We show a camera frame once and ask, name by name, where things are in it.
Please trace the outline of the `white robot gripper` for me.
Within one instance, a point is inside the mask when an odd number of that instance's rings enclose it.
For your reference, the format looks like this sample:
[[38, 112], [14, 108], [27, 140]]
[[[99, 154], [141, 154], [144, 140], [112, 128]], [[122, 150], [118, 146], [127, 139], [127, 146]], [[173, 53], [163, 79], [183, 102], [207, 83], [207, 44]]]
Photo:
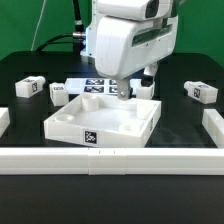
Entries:
[[98, 0], [103, 17], [97, 29], [95, 67], [101, 76], [117, 80], [119, 99], [130, 96], [130, 81], [124, 78], [146, 66], [143, 82], [154, 82], [155, 62], [174, 50], [177, 8], [178, 0]]

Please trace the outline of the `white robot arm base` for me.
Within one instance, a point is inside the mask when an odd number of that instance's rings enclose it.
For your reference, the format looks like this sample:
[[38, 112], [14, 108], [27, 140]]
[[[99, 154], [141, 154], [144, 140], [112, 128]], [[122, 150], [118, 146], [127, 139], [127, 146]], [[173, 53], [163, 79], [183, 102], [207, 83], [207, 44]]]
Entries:
[[91, 3], [92, 19], [90, 25], [86, 28], [85, 47], [80, 52], [81, 60], [87, 63], [95, 62], [97, 28], [101, 18], [97, 10], [98, 0], [91, 0]]

